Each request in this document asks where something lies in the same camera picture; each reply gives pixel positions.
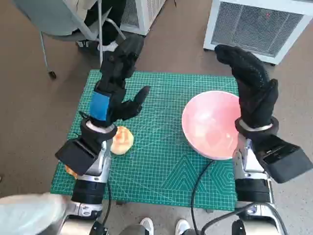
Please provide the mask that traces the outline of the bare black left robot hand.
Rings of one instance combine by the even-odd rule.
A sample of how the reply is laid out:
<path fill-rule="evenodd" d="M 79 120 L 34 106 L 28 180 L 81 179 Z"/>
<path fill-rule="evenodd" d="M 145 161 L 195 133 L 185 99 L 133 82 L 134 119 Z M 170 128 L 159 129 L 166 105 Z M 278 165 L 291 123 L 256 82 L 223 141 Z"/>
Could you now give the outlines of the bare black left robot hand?
<path fill-rule="evenodd" d="M 114 51 L 106 51 L 90 102 L 90 119 L 95 126 L 108 127 L 117 120 L 136 117 L 149 94 L 150 86 L 144 86 L 133 100 L 124 100 L 126 79 L 135 71 L 135 63 L 144 46 L 144 38 L 132 35 Z"/>

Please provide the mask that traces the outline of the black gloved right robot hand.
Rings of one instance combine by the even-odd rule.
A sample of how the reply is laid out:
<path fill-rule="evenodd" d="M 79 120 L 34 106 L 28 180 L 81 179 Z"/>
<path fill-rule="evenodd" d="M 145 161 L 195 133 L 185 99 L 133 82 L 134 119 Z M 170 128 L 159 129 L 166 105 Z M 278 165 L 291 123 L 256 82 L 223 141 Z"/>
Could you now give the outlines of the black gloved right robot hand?
<path fill-rule="evenodd" d="M 269 77 L 264 63 L 239 47 L 217 45 L 214 52 L 220 63 L 230 66 L 237 81 L 243 122 L 253 129 L 271 125 L 278 81 Z"/>

